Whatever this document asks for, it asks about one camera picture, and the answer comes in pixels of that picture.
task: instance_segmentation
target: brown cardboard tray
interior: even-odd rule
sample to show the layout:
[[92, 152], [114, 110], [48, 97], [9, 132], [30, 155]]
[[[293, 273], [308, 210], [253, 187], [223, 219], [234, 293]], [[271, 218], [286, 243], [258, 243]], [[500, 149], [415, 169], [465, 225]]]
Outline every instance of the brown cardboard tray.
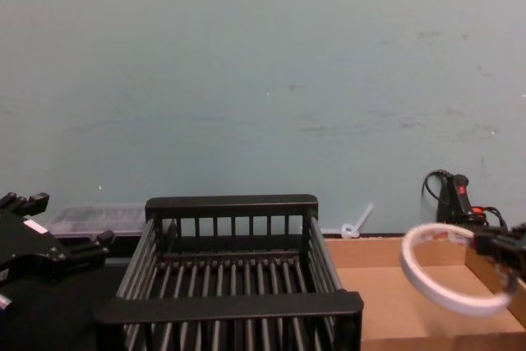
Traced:
[[[508, 310], [463, 316], [421, 295], [399, 266], [400, 238], [327, 240], [343, 286], [365, 302], [362, 351], [526, 350], [526, 287]], [[472, 249], [430, 242], [416, 250], [426, 272], [461, 293], [483, 296], [501, 288], [495, 267]]]

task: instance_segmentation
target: wall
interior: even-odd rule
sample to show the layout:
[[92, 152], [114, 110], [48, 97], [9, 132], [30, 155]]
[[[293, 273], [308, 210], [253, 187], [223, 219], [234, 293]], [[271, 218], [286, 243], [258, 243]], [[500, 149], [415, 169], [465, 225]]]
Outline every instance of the wall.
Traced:
[[313, 193], [325, 228], [432, 220], [423, 175], [526, 211], [524, 0], [0, 0], [0, 192], [49, 216]]

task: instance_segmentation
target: white label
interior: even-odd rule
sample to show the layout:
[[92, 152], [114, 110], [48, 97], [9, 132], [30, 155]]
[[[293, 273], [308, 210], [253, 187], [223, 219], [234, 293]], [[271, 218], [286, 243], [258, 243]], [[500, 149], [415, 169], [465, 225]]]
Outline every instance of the white label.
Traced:
[[8, 276], [9, 276], [9, 269], [5, 269], [5, 270], [0, 271], [0, 282], [2, 282], [5, 279], [7, 279]]
[[27, 226], [29, 226], [33, 230], [36, 230], [40, 234], [44, 234], [44, 233], [48, 232], [48, 230], [44, 226], [42, 226], [40, 224], [37, 224], [32, 219], [28, 219], [27, 221], [24, 221], [24, 224], [26, 224]]

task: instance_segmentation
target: white ring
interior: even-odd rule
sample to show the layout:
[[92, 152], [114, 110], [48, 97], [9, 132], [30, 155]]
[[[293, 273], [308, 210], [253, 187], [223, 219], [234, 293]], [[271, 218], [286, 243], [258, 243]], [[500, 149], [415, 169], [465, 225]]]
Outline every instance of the white ring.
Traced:
[[434, 302], [461, 314], [491, 316], [506, 309], [517, 289], [517, 278], [514, 275], [508, 275], [507, 284], [502, 293], [476, 298], [443, 287], [422, 271], [422, 267], [414, 256], [414, 247], [423, 242], [446, 238], [457, 244], [469, 245], [473, 240], [473, 232], [454, 225], [425, 224], [406, 233], [402, 240], [400, 260], [402, 270], [411, 284]]

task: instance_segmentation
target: black wire basket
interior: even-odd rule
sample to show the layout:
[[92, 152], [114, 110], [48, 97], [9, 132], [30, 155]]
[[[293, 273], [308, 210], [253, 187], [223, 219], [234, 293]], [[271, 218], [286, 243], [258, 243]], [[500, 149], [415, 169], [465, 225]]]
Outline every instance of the black wire basket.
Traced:
[[310, 195], [167, 197], [117, 291], [99, 351], [359, 350], [363, 301], [342, 288]]

